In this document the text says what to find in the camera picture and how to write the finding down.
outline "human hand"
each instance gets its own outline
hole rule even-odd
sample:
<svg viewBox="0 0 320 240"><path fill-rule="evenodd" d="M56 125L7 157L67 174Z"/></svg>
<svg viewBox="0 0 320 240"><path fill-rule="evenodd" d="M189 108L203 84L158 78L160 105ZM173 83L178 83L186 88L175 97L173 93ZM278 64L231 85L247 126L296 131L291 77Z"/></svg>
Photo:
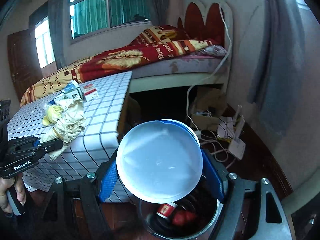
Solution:
<svg viewBox="0 0 320 240"><path fill-rule="evenodd" d="M6 191L13 184L17 192L17 199L20 201L22 205L24 205L26 202L27 196L26 196L26 192L24 191L22 176L23 174L20 173L16 179L16 182L14 178L10 178L10 179L0 178L0 207L6 213L12 213L12 208L8 203Z"/></svg>

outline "checkered tablecloth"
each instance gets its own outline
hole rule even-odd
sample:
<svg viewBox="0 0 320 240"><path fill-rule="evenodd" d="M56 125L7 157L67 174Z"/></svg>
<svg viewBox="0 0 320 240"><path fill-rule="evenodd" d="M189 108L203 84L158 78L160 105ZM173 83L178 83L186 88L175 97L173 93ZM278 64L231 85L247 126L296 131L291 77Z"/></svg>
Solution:
<svg viewBox="0 0 320 240"><path fill-rule="evenodd" d="M84 132L55 161L46 154L39 165L25 171L23 180L29 191L48 191L57 177L65 180L80 179L107 161L118 148L117 126L132 72L99 78L80 85L92 83L99 98L84 102L87 118ZM9 139L45 134L51 128L42 124L42 105L51 101L57 93L23 106L8 123ZM136 197L118 179L107 202L136 202Z"/></svg>

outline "wooden door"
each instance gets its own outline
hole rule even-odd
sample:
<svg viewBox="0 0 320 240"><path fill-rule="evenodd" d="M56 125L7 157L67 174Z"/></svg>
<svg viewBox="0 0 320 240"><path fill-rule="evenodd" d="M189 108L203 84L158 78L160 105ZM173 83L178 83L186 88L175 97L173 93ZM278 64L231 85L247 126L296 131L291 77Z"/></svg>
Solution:
<svg viewBox="0 0 320 240"><path fill-rule="evenodd" d="M43 78L34 31L23 30L8 35L8 60L11 78L19 100L24 92Z"/></svg>

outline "feather pattern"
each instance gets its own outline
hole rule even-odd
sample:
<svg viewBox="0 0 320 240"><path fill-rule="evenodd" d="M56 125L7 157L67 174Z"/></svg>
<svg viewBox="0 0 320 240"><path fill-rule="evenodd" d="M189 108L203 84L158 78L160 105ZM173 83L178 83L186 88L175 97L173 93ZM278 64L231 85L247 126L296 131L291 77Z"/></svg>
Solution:
<svg viewBox="0 0 320 240"><path fill-rule="evenodd" d="M140 50L127 50L106 57L99 63L118 65L124 68L131 68L132 66L139 64L142 58L150 61L148 58L143 57L142 55L143 52Z"/></svg>

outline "bed headboard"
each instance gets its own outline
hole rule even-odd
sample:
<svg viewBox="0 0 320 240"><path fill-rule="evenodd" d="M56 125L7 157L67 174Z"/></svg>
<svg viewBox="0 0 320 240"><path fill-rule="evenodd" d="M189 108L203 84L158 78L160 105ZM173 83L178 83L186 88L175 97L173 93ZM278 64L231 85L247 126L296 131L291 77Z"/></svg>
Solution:
<svg viewBox="0 0 320 240"><path fill-rule="evenodd" d="M205 40L211 38L227 49L229 39L225 33L219 4L232 40L233 17L232 11L226 2L215 2L206 7L199 0L192 1L189 3L185 15L179 17L178 28L184 29L191 39Z"/></svg>

